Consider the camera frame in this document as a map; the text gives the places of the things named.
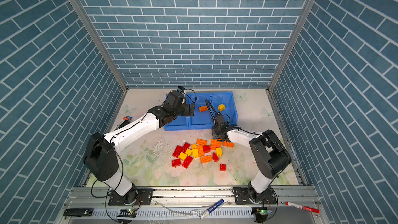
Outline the red lego brick large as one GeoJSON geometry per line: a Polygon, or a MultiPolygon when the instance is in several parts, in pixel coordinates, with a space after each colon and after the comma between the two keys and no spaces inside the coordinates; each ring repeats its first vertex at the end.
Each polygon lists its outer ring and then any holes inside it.
{"type": "Polygon", "coordinates": [[[173,157],[178,158],[178,156],[180,155],[180,153],[185,153],[186,150],[188,148],[190,148],[190,144],[189,143],[184,143],[182,146],[177,145],[177,147],[175,148],[174,152],[173,152],[173,157]]]}

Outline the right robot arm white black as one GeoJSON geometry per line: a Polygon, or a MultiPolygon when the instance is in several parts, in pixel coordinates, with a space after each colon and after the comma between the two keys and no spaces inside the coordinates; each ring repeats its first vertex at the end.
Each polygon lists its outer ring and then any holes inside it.
{"type": "Polygon", "coordinates": [[[205,104],[213,123],[213,138],[223,144],[240,144],[251,149],[259,171],[248,184],[249,199],[254,203],[265,200],[272,182],[291,163],[290,154],[274,131],[256,133],[244,130],[225,120],[223,114],[217,112],[209,100],[205,104]]]}

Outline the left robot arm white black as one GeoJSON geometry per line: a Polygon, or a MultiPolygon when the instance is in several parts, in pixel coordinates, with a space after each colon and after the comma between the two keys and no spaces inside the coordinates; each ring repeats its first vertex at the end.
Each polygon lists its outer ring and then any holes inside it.
{"type": "Polygon", "coordinates": [[[192,100],[186,91],[186,88],[179,86],[168,93],[161,105],[149,109],[137,120],[107,134],[97,132],[90,136],[83,163],[98,181],[111,189],[107,196],[121,197],[124,205],[136,203],[139,199],[137,187],[124,174],[120,153],[144,135],[179,116],[194,116],[196,100],[192,100]]]}

